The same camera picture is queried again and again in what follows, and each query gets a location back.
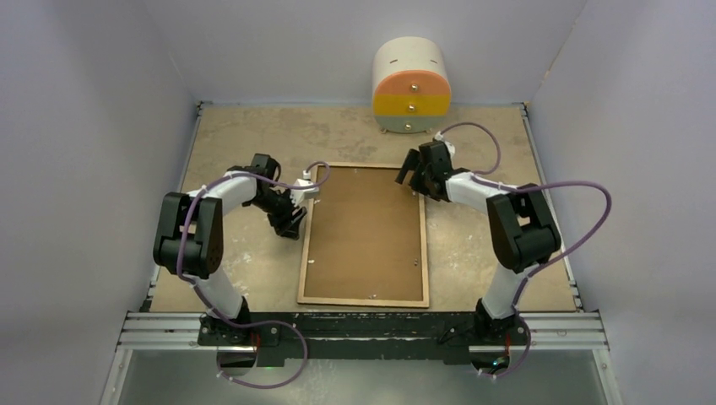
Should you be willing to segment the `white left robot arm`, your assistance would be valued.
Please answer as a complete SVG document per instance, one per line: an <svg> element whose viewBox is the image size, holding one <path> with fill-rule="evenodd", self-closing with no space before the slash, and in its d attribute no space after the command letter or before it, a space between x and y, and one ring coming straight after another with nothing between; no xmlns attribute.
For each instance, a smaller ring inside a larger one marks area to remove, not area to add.
<svg viewBox="0 0 716 405"><path fill-rule="evenodd" d="M239 207L256 207L277 236L296 240L307 214L302 203L319 193L308 170L293 184L281 182L280 163L255 154L245 166L230 167L219 179L189 193L162 200L155 234L155 263L188 284L206 310L201 338L240 345L252 335L250 310L221 263L224 217Z"/></svg>

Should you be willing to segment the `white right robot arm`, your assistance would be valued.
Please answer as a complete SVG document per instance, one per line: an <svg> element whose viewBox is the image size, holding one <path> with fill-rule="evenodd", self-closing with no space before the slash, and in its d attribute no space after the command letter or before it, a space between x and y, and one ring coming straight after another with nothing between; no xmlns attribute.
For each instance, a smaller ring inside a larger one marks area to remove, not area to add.
<svg viewBox="0 0 716 405"><path fill-rule="evenodd" d="M395 180L433 200L462 204L487 216L497 266L491 285L477 301L474 331L480 341L496 342L516 322L530 272L561 248L543 191L534 183L503 185L455 168L449 144L440 140L410 149Z"/></svg>

